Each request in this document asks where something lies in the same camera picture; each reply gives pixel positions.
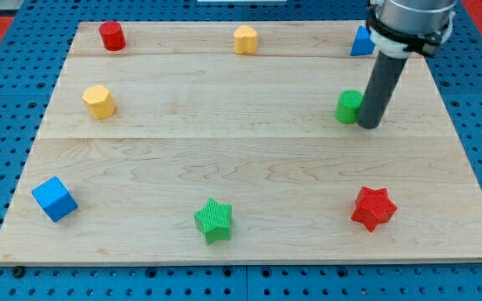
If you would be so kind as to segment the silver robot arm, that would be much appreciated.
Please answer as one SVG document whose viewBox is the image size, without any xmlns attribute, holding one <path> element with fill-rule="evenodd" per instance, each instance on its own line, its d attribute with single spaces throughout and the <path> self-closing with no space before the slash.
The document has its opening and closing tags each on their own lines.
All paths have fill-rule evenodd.
<svg viewBox="0 0 482 301">
<path fill-rule="evenodd" d="M 386 56 L 432 57 L 449 40 L 457 0 L 368 0 L 366 26 Z"/>
</svg>

